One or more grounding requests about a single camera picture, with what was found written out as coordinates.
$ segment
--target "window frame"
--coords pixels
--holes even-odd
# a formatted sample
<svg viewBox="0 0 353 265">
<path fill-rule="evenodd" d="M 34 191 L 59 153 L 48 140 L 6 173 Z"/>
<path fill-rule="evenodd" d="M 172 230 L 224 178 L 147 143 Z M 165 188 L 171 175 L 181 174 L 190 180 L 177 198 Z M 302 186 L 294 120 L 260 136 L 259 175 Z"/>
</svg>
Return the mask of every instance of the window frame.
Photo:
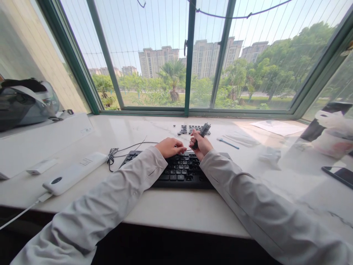
<svg viewBox="0 0 353 265">
<path fill-rule="evenodd" d="M 185 102 L 184 107 L 150 107 L 150 106 L 124 106 L 123 99 L 119 90 L 116 76 L 114 75 L 113 64 L 109 55 L 106 40 L 104 38 L 102 26 L 96 10 L 94 0 L 86 0 L 91 17 L 101 44 L 104 58 L 111 74 L 113 87 L 115 89 L 120 111 L 104 110 L 100 101 L 93 80 L 88 72 L 77 41 L 68 23 L 67 17 L 60 3 L 60 0 L 38 1 L 38 6 L 42 10 L 43 16 L 56 38 L 65 59 L 68 62 L 80 88 L 94 114 L 114 114 L 114 115 L 152 115 L 152 116 L 202 116 L 202 117 L 242 117 L 242 118 L 261 118 L 261 119 L 297 119 L 300 120 L 307 109 L 315 101 L 325 84 L 336 72 L 344 61 L 340 54 L 353 39 L 353 5 L 349 8 L 335 33 L 331 36 L 326 49 L 320 59 L 311 69 L 306 80 L 303 82 L 300 92 L 291 102 L 288 110 L 245 110 L 245 109 L 214 109 L 215 98 L 217 96 L 219 80 L 221 77 L 222 65 L 225 57 L 225 50 L 232 19 L 226 18 L 224 22 L 223 34 L 220 43 L 220 56 L 217 60 L 215 81 L 210 100 L 210 107 L 190 108 L 190 89 L 192 75 L 192 59 L 195 32 L 195 16 L 197 0 L 190 0 L 189 3 L 189 25 L 188 25 L 188 50 L 186 63 L 186 82 L 185 82 Z M 234 13 L 236 0 L 228 0 L 226 16 L 231 17 Z"/>
</svg>

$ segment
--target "sky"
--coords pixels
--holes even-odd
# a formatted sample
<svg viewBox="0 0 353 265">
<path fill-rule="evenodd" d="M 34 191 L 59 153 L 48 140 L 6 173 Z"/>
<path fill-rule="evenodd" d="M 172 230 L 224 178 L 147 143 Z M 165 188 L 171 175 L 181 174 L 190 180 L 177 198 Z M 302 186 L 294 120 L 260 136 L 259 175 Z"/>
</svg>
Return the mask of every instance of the sky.
<svg viewBox="0 0 353 265">
<path fill-rule="evenodd" d="M 113 65 L 135 66 L 141 73 L 138 51 L 172 46 L 184 57 L 188 38 L 187 0 L 96 0 Z M 275 6 L 285 0 L 237 0 L 234 17 L 245 16 Z M 88 68 L 106 67 L 86 0 L 61 0 Z M 225 16 L 227 0 L 197 0 L 197 9 Z M 254 42 L 292 38 L 305 27 L 324 21 L 336 26 L 353 0 L 292 0 L 280 7 L 251 16 L 233 19 L 229 36 L 243 40 L 243 47 Z M 219 42 L 225 19 L 196 13 L 194 41 Z"/>
</svg>

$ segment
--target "black keyboard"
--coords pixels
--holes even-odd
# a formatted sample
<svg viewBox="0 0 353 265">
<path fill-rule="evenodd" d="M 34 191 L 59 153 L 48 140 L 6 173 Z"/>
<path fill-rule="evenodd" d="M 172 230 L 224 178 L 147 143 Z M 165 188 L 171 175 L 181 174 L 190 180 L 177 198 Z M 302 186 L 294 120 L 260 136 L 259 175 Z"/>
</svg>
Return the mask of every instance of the black keyboard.
<svg viewBox="0 0 353 265">
<path fill-rule="evenodd" d="M 125 158 L 124 164 L 136 158 L 142 151 L 130 151 Z M 227 153 L 220 153 L 228 159 L 231 159 Z M 153 188 L 190 188 L 212 190 L 214 187 L 202 172 L 200 161 L 194 152 L 185 152 L 181 155 L 175 155 L 167 158 L 168 166 L 152 185 Z"/>
</svg>

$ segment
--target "marble countertop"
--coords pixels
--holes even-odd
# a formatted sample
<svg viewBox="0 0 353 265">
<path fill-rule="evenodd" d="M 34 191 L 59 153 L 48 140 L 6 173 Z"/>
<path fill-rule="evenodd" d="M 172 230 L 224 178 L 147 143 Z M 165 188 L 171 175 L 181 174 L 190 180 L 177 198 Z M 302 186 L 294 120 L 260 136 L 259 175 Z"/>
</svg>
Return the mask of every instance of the marble countertop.
<svg viewBox="0 0 353 265">
<path fill-rule="evenodd" d="M 108 154 L 110 148 L 125 148 L 142 142 L 145 137 L 145 141 L 151 142 L 175 137 L 188 146 L 190 135 L 177 135 L 181 125 L 203 125 L 208 122 L 211 124 L 211 135 L 208 138 L 217 151 L 229 153 L 243 171 L 251 173 L 272 191 L 296 204 L 314 220 L 353 244 L 353 190 L 321 170 L 322 166 L 343 166 L 353 170 L 353 158 L 346 156 L 336 161 L 322 155 L 310 146 L 303 145 L 305 141 L 299 138 L 301 132 L 282 137 L 251 125 L 250 123 L 258 121 L 251 119 L 99 115 L 91 116 L 90 120 L 95 132 L 55 154 L 53 157 L 59 159 L 58 165 L 36 177 L 23 173 L 10 180 L 1 181 L 0 204 L 26 208 L 45 192 L 42 188 L 45 180 L 91 152 Z M 306 127 L 296 121 L 284 122 Z M 260 144 L 254 147 L 236 144 L 240 148 L 237 150 L 216 140 L 217 137 L 234 130 L 242 130 Z M 150 144 L 142 144 L 138 150 L 149 146 Z M 278 162 L 280 170 L 260 161 L 260 155 L 265 153 L 268 147 L 281 151 Z M 117 158 L 112 170 L 118 169 L 123 160 L 124 158 Z M 100 183 L 108 174 L 108 167 L 104 164 L 63 195 L 50 198 L 38 205 L 37 209 L 58 212 Z M 147 190 L 124 221 L 202 233 L 250 237 L 220 195 L 213 190 Z"/>
</svg>

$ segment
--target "white power bank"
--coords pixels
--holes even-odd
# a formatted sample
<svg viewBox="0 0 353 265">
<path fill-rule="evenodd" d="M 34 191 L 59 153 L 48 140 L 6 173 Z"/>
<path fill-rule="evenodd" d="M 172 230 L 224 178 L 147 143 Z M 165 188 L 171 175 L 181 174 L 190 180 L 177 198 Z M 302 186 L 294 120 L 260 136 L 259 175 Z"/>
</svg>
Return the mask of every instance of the white power bank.
<svg viewBox="0 0 353 265">
<path fill-rule="evenodd" d="M 106 162 L 107 159 L 107 155 L 99 152 L 92 153 L 80 162 L 64 169 L 54 178 L 44 182 L 43 187 L 50 193 L 58 196 Z"/>
<path fill-rule="evenodd" d="M 56 159 L 45 159 L 38 164 L 34 165 L 33 167 L 30 167 L 27 169 L 27 173 L 31 175 L 40 175 L 50 169 L 52 166 L 56 165 L 58 163 L 58 160 Z"/>
</svg>

